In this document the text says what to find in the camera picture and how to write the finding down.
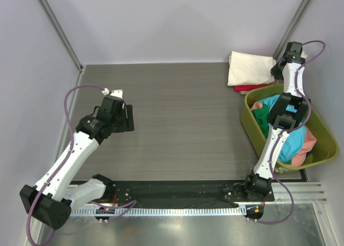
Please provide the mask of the cream white t shirt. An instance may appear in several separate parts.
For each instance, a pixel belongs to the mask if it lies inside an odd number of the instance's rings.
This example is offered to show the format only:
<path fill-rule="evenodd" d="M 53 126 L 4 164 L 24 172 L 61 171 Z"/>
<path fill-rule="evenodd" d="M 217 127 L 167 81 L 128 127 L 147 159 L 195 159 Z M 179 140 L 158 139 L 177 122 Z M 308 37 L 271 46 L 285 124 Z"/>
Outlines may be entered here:
<path fill-rule="evenodd" d="M 275 81 L 270 70 L 276 64 L 271 56 L 232 51 L 228 58 L 228 86 L 261 85 Z"/>

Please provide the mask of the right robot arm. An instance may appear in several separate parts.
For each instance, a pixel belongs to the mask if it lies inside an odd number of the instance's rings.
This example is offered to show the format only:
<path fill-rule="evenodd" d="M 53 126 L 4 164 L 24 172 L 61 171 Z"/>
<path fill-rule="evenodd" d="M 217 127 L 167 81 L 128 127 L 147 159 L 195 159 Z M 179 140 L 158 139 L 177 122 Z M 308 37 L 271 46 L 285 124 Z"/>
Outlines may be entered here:
<path fill-rule="evenodd" d="M 242 194 L 248 201 L 262 201 L 270 194 L 274 167 L 283 145 L 291 132 L 301 129 L 310 118 L 311 103 L 303 90 L 306 66 L 303 46 L 300 42 L 288 42 L 283 55 L 271 69 L 274 77 L 283 78 L 284 87 L 268 114 L 269 134 L 263 152 L 242 187 Z"/>

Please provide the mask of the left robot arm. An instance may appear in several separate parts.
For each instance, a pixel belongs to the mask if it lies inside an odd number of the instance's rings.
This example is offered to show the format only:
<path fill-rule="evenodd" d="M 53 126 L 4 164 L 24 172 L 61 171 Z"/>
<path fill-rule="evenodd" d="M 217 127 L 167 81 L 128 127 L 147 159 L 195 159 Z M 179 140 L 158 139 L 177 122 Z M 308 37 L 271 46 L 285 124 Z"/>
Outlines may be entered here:
<path fill-rule="evenodd" d="M 93 201 L 110 202 L 115 195 L 111 179 L 94 175 L 86 183 L 69 189 L 85 160 L 112 133 L 134 130 L 133 109 L 123 100 L 122 90 L 103 98 L 96 115 L 82 118 L 73 141 L 34 186 L 24 185 L 19 195 L 26 213 L 54 230 L 60 229 L 72 211 Z"/>

